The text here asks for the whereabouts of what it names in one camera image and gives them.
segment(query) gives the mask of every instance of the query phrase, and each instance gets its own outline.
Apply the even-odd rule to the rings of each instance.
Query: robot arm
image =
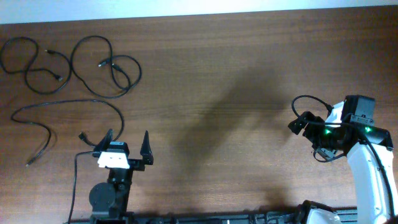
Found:
[[[133,223],[132,214],[127,212],[132,173],[145,171],[146,165],[154,163],[148,131],[140,150],[142,159],[128,159],[130,151],[127,144],[112,141],[112,134],[113,131],[109,130],[93,150],[99,167],[109,169],[109,176],[107,182],[95,185],[90,191],[91,224]]]
[[[333,107],[325,122],[306,111],[289,124],[295,134],[305,129],[303,136],[313,143],[314,157],[319,153],[324,158],[321,162],[332,161],[339,157],[338,151],[343,151],[354,176],[358,223],[385,223],[398,212],[392,141],[387,130],[373,126],[374,105],[372,98],[347,96]],[[317,213],[307,212],[302,223],[336,223],[327,217],[320,222],[322,209],[316,209]]]

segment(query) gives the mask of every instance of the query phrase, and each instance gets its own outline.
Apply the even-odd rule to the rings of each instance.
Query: cable on table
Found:
[[[32,58],[28,61],[27,65],[26,65],[26,69],[21,69],[21,70],[8,70],[3,62],[2,56],[4,54],[4,51],[6,49],[7,46],[9,46],[10,44],[12,44],[13,42],[19,42],[19,41],[28,41],[31,42],[32,44],[34,44],[35,46],[35,53],[32,56]],[[54,79],[58,80],[59,82],[61,82],[63,80],[63,77],[60,75],[57,75],[56,73],[54,73],[53,71],[47,69],[47,68],[32,68],[31,66],[33,65],[33,63],[35,62],[35,60],[37,59],[37,56],[39,54],[39,45],[38,43],[34,40],[31,39],[29,37],[15,37],[15,38],[11,38],[9,40],[7,40],[7,42],[1,47],[0,50],[0,67],[4,70],[4,72],[6,72],[9,75],[13,75],[13,74],[17,74],[17,73],[23,73],[24,74],[24,81],[26,86],[32,90],[34,93],[40,94],[40,95],[50,95],[50,94],[54,94],[58,91],[60,91],[63,87],[65,87],[65,85],[67,85],[67,83],[70,80],[70,77],[72,76],[72,70],[70,67],[70,62],[69,59],[62,53],[54,51],[54,50],[45,50],[48,54],[50,55],[58,55],[61,56],[68,64],[68,68],[69,68],[69,73],[67,78],[65,79],[65,81],[62,83],[62,85],[60,85],[58,88],[54,89],[54,90],[50,90],[50,91],[40,91],[35,89],[34,87],[32,87],[32,85],[29,83],[27,75],[29,72],[47,72],[49,73],[51,76],[54,77]]]
[[[51,139],[51,130],[50,130],[50,128],[49,128],[48,126],[46,126],[45,124],[42,124],[42,123],[33,122],[33,121],[23,121],[23,120],[20,120],[20,119],[15,119],[15,115],[17,115],[17,114],[18,114],[19,112],[21,112],[21,111],[28,110],[28,109],[31,109],[31,108],[37,108],[37,107],[48,106],[48,105],[59,105],[59,104],[64,104],[64,103],[76,103],[76,102],[103,103],[103,104],[105,104],[105,105],[110,106],[112,109],[114,109],[114,110],[117,112],[117,114],[119,115],[119,117],[120,117],[120,120],[121,120],[121,128],[120,128],[119,134],[115,137],[115,139],[114,139],[113,141],[116,141],[116,140],[119,139],[120,135],[122,135],[123,130],[124,130],[124,117],[123,117],[123,114],[122,114],[122,112],[121,112],[117,107],[115,107],[114,105],[112,105],[112,104],[110,104],[110,103],[108,103],[108,102],[106,102],[106,101],[103,101],[103,100],[93,100],[93,99],[61,100],[61,101],[54,101],[54,102],[47,102],[47,103],[39,103],[39,104],[24,106],[23,108],[19,108],[18,110],[16,110],[15,112],[13,112],[13,114],[11,115],[11,120],[12,120],[12,121],[15,121],[15,122],[17,122],[17,123],[22,123],[22,124],[33,124],[33,125],[37,125],[37,126],[43,127],[43,128],[45,128],[45,129],[47,130],[47,132],[48,132],[48,134],[49,134],[49,136],[48,136],[48,138],[47,138],[47,140],[46,140],[46,143],[44,144],[43,148],[42,148],[34,157],[32,157],[32,158],[28,161],[28,163],[26,164],[26,166],[29,166],[29,165],[31,165],[32,163],[34,163],[34,162],[44,153],[44,151],[45,151],[45,149],[47,148],[47,146],[49,145],[49,142],[50,142],[50,139]],[[81,133],[81,134],[79,135],[79,138],[80,138],[82,141],[84,141],[87,145],[89,145],[89,146],[91,146],[91,147],[95,147],[95,146],[96,146],[95,144],[93,144],[92,142],[90,142],[90,141],[87,139],[87,136],[86,136],[85,133]]]
[[[92,153],[93,153],[93,151],[79,152],[78,154],[75,155],[75,177],[73,179],[72,204],[70,205],[68,224],[70,224],[70,221],[72,219],[73,207],[75,206],[76,182],[77,182],[77,159],[81,155],[87,155],[87,154],[92,154]]]
[[[107,65],[107,64],[110,64],[110,65],[111,65],[111,66],[109,66],[109,67],[110,67],[110,70],[111,70],[111,77],[112,77],[112,80],[113,80],[114,84],[121,90],[121,91],[120,91],[117,95],[115,95],[115,96],[105,96],[105,95],[102,95],[102,94],[99,94],[99,93],[95,92],[93,89],[91,89],[91,88],[88,86],[87,82],[86,82],[81,76],[78,75],[78,73],[77,73],[77,71],[76,71],[76,68],[74,67],[73,60],[74,60],[74,58],[75,58],[75,54],[76,54],[77,49],[79,48],[79,46],[80,46],[82,43],[84,43],[84,42],[86,42],[86,41],[88,41],[88,40],[90,40],[90,39],[101,39],[101,40],[105,41],[105,42],[107,43],[107,45],[108,45],[108,48],[109,48],[109,57],[106,58],[106,59],[104,59],[104,60],[102,60],[102,61],[98,64],[98,66],[99,66],[99,67],[102,67],[102,66]],[[116,64],[113,62],[113,60],[116,59],[116,58],[128,58],[128,59],[132,60],[134,63],[137,64],[138,69],[139,69],[139,75],[138,75],[137,80],[136,80],[134,83],[131,83],[131,80],[130,80],[129,75],[128,75],[119,65],[116,65]],[[94,94],[94,95],[96,95],[96,96],[99,96],[99,97],[102,97],[102,98],[107,98],[107,99],[115,99],[115,98],[119,98],[119,97],[125,95],[131,88],[134,88],[134,87],[140,82],[141,77],[142,77],[142,68],[141,68],[141,65],[139,64],[139,62],[138,62],[135,58],[133,58],[133,57],[131,57],[131,56],[128,56],[128,55],[113,55],[113,48],[112,48],[111,42],[110,42],[107,38],[102,37],[102,36],[100,36],[100,35],[91,35],[91,36],[88,36],[88,37],[84,37],[84,38],[82,38],[81,40],[79,40],[79,41],[77,42],[77,44],[74,46],[74,48],[73,48],[73,50],[72,50],[72,54],[70,55],[70,66],[71,66],[71,68],[72,68],[72,72],[75,74],[75,76],[76,76],[80,81],[83,82],[84,86],[86,86],[86,88],[87,88],[88,91],[90,91],[92,94]],[[116,78],[115,78],[114,70],[117,70],[117,71],[121,72],[121,73],[124,75],[124,77],[126,77],[126,80],[127,80],[127,82],[128,82],[127,86],[121,86],[121,85],[119,84],[119,82],[118,82],[118,81],[116,80]]]
[[[296,97],[296,98],[294,98],[294,99],[292,100],[292,110],[293,110],[294,114],[298,117],[298,119],[301,119],[301,120],[304,119],[305,122],[308,123],[308,124],[319,125],[319,126],[324,126],[324,125],[334,125],[334,126],[336,126],[336,125],[341,125],[341,126],[346,126],[346,127],[348,127],[348,128],[351,128],[351,129],[355,130],[355,131],[359,134],[360,138],[363,139],[363,140],[365,140],[365,143],[366,143],[366,144],[369,146],[369,148],[371,149],[371,151],[372,151],[374,157],[376,158],[377,165],[378,165],[379,168],[380,168],[380,172],[381,172],[381,174],[382,174],[382,176],[383,176],[384,183],[385,183],[386,189],[387,189],[387,194],[388,194],[388,199],[389,199],[389,206],[390,206],[390,211],[391,211],[391,217],[394,217],[394,216],[395,216],[394,201],[393,201],[393,199],[392,199],[392,190],[391,190],[390,183],[388,182],[388,179],[387,179],[387,173],[386,173],[386,170],[385,170],[385,168],[384,168],[384,166],[383,166],[383,164],[382,164],[382,162],[381,162],[381,160],[380,160],[379,155],[377,154],[377,152],[376,152],[376,150],[374,149],[373,145],[372,145],[371,142],[369,141],[368,137],[366,137],[366,135],[363,133],[362,130],[358,129],[358,128],[357,128],[356,126],[354,126],[353,124],[349,124],[349,123],[327,123],[327,122],[308,121],[308,120],[306,120],[305,118],[300,117],[300,115],[297,113],[297,111],[296,111],[296,109],[295,109],[295,107],[294,107],[295,101],[296,101],[297,99],[299,99],[299,98],[312,98],[312,99],[314,99],[314,100],[317,100],[317,101],[319,101],[320,103],[322,103],[322,104],[324,104],[324,105],[326,106],[326,108],[327,108],[327,110],[329,111],[329,113],[330,113],[331,110],[333,109],[333,107],[332,107],[331,105],[325,103],[323,100],[321,100],[321,99],[319,99],[319,98],[317,98],[317,97],[315,97],[315,96],[311,96],[311,95],[301,95],[301,96],[298,96],[298,97]]]

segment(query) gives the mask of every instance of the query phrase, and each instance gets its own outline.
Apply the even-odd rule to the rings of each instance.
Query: wooden table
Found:
[[[120,141],[130,157],[140,158],[149,131],[155,164],[136,172],[129,210],[136,213],[210,213],[295,207],[305,199],[334,207],[356,205],[346,159],[321,164],[310,142],[292,135],[290,101],[310,94],[330,104],[346,95],[376,99],[376,126],[398,139],[398,8],[367,7],[276,11],[209,16],[154,17],[49,22],[0,26],[0,41],[28,36],[40,47],[34,67],[62,75],[67,65],[45,55],[54,49],[70,55],[82,37],[103,35],[115,54],[141,63],[140,84],[122,98],[108,100],[126,119]],[[32,46],[7,51],[4,63],[21,68]],[[90,86],[104,94],[117,89],[109,68],[97,63],[109,55],[100,40],[78,49],[75,66]],[[119,60],[132,78],[137,68]],[[32,85],[59,85],[43,74],[30,74]],[[117,132],[117,114],[103,105],[48,106],[19,115],[49,125],[55,138],[34,164],[27,160],[45,141],[43,128],[13,123],[16,109],[32,103],[95,98],[72,76],[59,93],[32,93],[22,75],[0,75],[1,160],[0,222],[61,223],[72,197],[73,157],[91,148],[77,136],[86,131],[98,142],[109,128]],[[297,102],[299,113],[326,115],[310,100]],[[398,179],[398,160],[394,159]],[[108,171],[96,159],[78,162],[74,218],[91,213],[88,194],[106,181]]]

